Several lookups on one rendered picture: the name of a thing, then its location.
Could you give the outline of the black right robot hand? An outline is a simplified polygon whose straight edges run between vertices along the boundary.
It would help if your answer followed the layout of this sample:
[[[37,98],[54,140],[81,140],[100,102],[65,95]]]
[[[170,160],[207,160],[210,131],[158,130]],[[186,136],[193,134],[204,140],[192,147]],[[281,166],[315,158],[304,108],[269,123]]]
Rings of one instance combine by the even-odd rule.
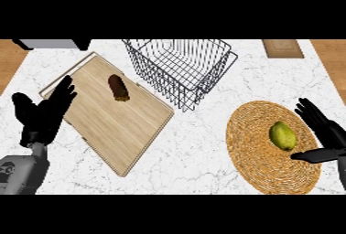
[[[346,189],[346,130],[324,116],[307,98],[298,99],[294,111],[315,133],[322,148],[292,154],[291,159],[306,161],[310,164],[337,161],[338,180]]]

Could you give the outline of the green pear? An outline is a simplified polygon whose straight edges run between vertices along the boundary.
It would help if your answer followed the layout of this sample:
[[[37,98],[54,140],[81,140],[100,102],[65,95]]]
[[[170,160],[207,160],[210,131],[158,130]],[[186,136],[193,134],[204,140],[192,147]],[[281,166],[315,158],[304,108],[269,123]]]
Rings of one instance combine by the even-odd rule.
[[[295,146],[295,135],[284,122],[276,122],[269,129],[269,138],[273,145],[284,151],[291,151]]]

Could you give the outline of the grey appliance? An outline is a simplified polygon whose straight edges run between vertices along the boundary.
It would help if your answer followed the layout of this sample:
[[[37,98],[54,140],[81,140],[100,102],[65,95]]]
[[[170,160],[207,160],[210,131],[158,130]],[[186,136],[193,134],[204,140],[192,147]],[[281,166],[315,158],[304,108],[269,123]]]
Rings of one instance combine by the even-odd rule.
[[[34,48],[77,48],[85,51],[90,39],[13,39],[12,42],[23,50],[32,50]]]

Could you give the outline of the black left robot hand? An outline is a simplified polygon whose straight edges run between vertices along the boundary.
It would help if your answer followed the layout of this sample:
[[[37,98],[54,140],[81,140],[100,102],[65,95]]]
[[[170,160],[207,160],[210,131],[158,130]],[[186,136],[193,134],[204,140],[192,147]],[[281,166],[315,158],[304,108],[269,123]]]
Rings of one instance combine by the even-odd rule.
[[[35,104],[28,96],[16,92],[12,94],[14,116],[23,125],[20,146],[29,147],[34,143],[47,145],[53,142],[63,115],[77,96],[71,76],[66,75],[54,87],[47,100]]]

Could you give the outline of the round woven wicker placemat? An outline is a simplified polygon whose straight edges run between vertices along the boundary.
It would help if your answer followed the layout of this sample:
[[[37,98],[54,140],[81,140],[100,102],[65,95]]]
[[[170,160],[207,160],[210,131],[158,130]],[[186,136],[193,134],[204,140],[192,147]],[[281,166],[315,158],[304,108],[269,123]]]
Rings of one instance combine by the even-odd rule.
[[[269,129],[284,122],[295,135],[291,151],[281,150]],[[226,129],[227,154],[247,183],[263,194],[306,194],[318,183],[321,164],[291,160],[291,154],[316,149],[313,134],[300,117],[279,104],[251,101],[230,114]]]

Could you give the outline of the brown oblong vegetable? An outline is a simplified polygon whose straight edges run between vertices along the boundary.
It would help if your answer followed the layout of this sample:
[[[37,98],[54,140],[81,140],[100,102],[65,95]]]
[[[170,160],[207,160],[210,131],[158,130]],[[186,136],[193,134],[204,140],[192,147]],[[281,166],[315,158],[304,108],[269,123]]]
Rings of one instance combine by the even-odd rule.
[[[108,85],[114,93],[114,98],[117,101],[127,101],[130,99],[128,91],[121,80],[121,77],[112,74],[108,78]]]

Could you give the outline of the pale wooden cutting board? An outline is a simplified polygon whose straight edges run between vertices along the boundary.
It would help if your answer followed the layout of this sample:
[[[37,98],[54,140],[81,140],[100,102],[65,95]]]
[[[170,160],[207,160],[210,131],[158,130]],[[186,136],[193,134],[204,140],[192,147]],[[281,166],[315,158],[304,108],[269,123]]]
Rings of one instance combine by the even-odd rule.
[[[121,78],[130,99],[117,101],[108,84],[119,69],[91,52],[68,69],[77,96],[65,121],[118,176],[133,169],[174,111],[159,98],[128,78]]]

